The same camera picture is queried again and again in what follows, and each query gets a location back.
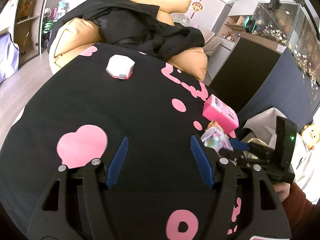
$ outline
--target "human hand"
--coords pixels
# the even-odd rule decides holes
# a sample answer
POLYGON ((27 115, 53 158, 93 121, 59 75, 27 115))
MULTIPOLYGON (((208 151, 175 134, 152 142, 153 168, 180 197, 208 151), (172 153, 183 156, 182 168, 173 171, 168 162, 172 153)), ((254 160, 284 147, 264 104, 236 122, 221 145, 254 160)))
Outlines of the human hand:
POLYGON ((290 194, 290 184, 289 183, 281 182, 278 184, 274 184, 273 188, 278 193, 278 197, 281 202, 285 201, 289 197, 289 194, 290 194))

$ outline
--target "aquarium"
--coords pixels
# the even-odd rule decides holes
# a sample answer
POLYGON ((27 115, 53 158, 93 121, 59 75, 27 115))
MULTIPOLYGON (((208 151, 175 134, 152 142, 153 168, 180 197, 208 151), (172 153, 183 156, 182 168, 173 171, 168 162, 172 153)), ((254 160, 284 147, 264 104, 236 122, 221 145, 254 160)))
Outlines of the aquarium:
POLYGON ((269 3, 259 3, 252 19, 256 21, 253 34, 288 47, 309 92, 311 105, 320 102, 320 47, 316 30, 307 12, 300 4, 281 2, 273 9, 269 3))

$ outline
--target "pink toy house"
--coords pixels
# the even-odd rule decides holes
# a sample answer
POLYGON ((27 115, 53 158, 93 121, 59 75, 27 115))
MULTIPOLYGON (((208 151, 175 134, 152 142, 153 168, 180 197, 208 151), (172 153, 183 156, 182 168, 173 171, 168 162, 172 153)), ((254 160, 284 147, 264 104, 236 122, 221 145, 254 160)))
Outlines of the pink toy house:
POLYGON ((239 127, 235 111, 214 95, 209 96, 204 103, 202 115, 209 121, 216 120, 226 134, 239 127))

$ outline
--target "hanging ornament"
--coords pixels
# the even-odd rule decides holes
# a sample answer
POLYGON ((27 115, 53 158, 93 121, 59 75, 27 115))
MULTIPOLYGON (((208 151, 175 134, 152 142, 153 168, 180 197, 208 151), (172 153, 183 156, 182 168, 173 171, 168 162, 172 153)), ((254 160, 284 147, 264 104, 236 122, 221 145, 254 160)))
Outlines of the hanging ornament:
POLYGON ((200 12, 203 9, 203 6, 200 2, 201 2, 201 0, 199 2, 194 2, 192 4, 192 8, 193 8, 194 12, 191 16, 191 19, 193 18, 193 16, 195 15, 196 12, 200 12))

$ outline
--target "blue gripper pad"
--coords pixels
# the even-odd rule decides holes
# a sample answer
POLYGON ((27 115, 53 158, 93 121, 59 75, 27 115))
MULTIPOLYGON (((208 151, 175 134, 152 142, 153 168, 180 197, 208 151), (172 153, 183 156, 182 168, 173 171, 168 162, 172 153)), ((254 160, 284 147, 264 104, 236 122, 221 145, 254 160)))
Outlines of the blue gripper pad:
POLYGON ((240 142, 238 139, 229 138, 229 142, 233 150, 250 151, 249 145, 244 142, 240 142))
POLYGON ((213 168, 195 135, 191 137, 190 144, 193 157, 196 160, 203 182, 207 184, 209 188, 213 188, 215 183, 213 178, 213 168))
POLYGON ((128 138, 124 137, 122 143, 120 144, 115 156, 113 157, 110 165, 108 166, 108 174, 106 185, 110 188, 112 185, 116 184, 122 165, 124 163, 125 157, 127 156, 129 148, 128 138))

